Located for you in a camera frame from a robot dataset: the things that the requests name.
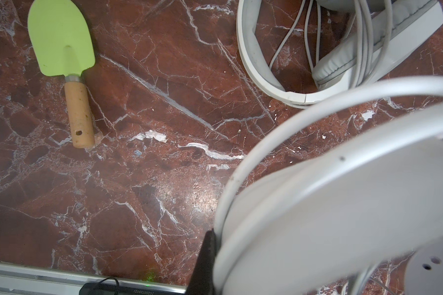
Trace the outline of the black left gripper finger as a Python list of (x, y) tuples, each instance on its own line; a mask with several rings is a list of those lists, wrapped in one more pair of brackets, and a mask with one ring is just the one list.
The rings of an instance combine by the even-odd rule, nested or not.
[(213, 270), (217, 255), (214, 230), (207, 231), (192, 273), (186, 295), (214, 295)]

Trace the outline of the white headphones pair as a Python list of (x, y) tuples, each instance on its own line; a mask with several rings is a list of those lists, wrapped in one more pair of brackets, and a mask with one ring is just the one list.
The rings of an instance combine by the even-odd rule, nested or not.
[(386, 97), (443, 97), (443, 76), (376, 82), (297, 114), (240, 163), (219, 200), (218, 295), (299, 295), (343, 277), (359, 293), (409, 251), (409, 295), (443, 295), (443, 103), (377, 126), (242, 189), (285, 140), (342, 109)]
[(287, 91), (272, 72), (281, 52), (270, 62), (255, 35), (261, 1), (240, 1), (236, 34), (242, 63), (254, 84), (269, 97), (294, 108), (307, 108), (335, 94), (378, 81), (399, 66), (443, 24), (438, 1), (302, 1), (296, 21), (313, 7), (352, 14), (340, 44), (320, 56), (320, 36), (312, 53), (304, 40), (306, 56), (317, 91)]

